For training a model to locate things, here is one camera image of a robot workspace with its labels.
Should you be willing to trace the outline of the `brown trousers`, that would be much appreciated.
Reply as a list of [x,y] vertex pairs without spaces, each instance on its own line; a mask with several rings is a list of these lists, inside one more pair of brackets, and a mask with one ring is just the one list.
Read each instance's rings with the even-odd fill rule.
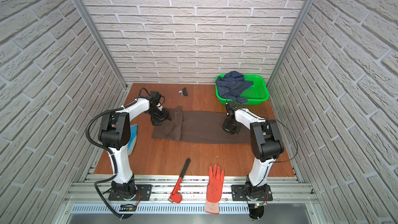
[[206,111],[183,111],[179,106],[169,109],[171,120],[155,126],[152,138],[201,144],[249,144],[250,130],[242,126],[238,134],[222,128],[226,114]]

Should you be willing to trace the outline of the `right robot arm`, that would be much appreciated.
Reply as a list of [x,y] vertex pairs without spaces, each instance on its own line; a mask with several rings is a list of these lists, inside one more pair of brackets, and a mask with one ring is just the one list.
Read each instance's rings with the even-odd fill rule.
[[242,126],[250,131],[251,150],[255,159],[243,187],[244,197],[252,201],[272,201],[267,178],[272,165],[285,151],[276,119],[259,117],[235,102],[226,103],[225,108],[227,117],[222,128],[226,133],[239,134]]

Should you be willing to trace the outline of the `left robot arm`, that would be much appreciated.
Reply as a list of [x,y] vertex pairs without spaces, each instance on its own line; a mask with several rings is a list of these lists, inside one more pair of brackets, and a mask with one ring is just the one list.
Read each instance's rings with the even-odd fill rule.
[[139,95],[127,105],[103,113],[98,140],[106,148],[113,166],[111,194],[118,199],[130,200],[138,194],[129,165],[130,122],[142,113],[150,115],[153,126],[171,120],[169,111],[163,108],[164,100],[159,92],[151,91],[147,95]]

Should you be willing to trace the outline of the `small black relay component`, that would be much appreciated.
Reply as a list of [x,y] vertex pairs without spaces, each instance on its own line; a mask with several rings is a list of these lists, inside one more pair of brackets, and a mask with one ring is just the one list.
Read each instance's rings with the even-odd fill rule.
[[188,96],[187,88],[184,87],[182,90],[179,90],[178,94],[183,96]]

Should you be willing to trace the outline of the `blue grey work glove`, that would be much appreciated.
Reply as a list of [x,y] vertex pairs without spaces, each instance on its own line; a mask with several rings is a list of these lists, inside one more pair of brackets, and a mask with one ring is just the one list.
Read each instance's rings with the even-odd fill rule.
[[134,124],[130,126],[130,140],[127,144],[127,154],[130,156],[134,150],[134,147],[136,145],[136,141],[137,141],[137,129],[138,129],[138,125]]

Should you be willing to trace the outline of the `dark blue jeans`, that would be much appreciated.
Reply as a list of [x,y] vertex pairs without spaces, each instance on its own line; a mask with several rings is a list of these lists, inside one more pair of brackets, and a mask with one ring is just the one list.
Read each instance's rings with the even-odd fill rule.
[[248,99],[241,95],[254,84],[245,81],[244,75],[237,71],[231,71],[223,77],[218,77],[215,83],[221,98],[236,101],[240,104],[248,102]]

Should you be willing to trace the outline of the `green plastic basket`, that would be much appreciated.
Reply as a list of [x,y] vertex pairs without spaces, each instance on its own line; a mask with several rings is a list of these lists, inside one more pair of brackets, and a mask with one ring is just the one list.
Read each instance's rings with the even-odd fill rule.
[[[242,97],[245,97],[248,99],[247,103],[244,103],[242,105],[259,105],[262,102],[265,102],[269,99],[269,92],[265,83],[265,80],[259,76],[259,75],[244,75],[245,81],[250,81],[253,82],[254,84],[247,89],[246,91],[243,92],[241,95]],[[231,102],[232,100],[226,100],[224,98],[221,98],[218,94],[218,89],[216,86],[216,97],[219,99],[221,104],[226,104],[226,102]]]

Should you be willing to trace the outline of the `red rubber glove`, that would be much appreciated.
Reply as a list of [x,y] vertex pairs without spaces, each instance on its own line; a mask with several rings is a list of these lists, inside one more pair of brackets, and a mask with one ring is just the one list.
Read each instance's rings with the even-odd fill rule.
[[222,196],[224,170],[217,164],[209,166],[209,182],[206,192],[205,212],[219,215],[219,201]]

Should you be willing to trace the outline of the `red pipe wrench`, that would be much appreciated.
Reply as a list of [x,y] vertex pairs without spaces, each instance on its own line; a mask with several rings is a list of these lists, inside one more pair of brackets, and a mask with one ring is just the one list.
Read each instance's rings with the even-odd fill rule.
[[185,176],[185,173],[186,173],[186,171],[187,171],[187,169],[189,167],[190,161],[191,161],[190,158],[186,159],[186,161],[184,163],[184,166],[183,166],[183,168],[181,170],[181,173],[179,175],[178,181],[177,181],[176,185],[173,188],[173,191],[171,192],[171,194],[169,196],[169,201],[171,203],[180,203],[182,201],[182,195],[179,193],[179,191],[181,190],[180,185],[181,185],[182,179]]

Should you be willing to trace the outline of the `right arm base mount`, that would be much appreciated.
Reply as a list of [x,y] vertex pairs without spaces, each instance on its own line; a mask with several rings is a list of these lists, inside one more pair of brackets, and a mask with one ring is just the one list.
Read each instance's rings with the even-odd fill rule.
[[259,187],[254,187],[249,183],[232,185],[231,191],[233,201],[273,201],[272,191],[268,184]]

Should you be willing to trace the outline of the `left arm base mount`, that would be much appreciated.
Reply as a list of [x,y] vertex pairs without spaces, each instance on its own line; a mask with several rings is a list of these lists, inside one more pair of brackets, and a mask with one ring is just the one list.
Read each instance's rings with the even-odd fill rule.
[[138,202],[138,197],[140,197],[140,201],[149,201],[150,200],[152,185],[140,184],[140,185],[135,185],[135,187],[136,187],[136,193],[134,196],[128,196],[126,194],[118,193],[115,190],[112,190],[109,193],[108,200],[109,201]]

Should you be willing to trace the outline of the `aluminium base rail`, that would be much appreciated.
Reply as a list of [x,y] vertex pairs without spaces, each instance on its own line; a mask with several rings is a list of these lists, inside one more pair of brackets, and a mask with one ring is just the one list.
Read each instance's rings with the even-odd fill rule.
[[[72,183],[64,201],[67,214],[108,214],[110,210],[98,196],[94,182],[105,175],[89,175],[82,183]],[[138,175],[135,182],[140,197],[125,201],[110,201],[109,205],[118,214],[203,214],[205,212],[207,176],[185,176],[180,184],[180,203],[172,203],[169,196],[177,183],[177,176]],[[301,183],[295,177],[271,177],[267,180],[269,189],[259,197],[247,198],[243,193],[245,177],[227,176],[219,203],[221,214],[247,214],[250,207],[271,204],[317,204],[318,199],[308,183]]]

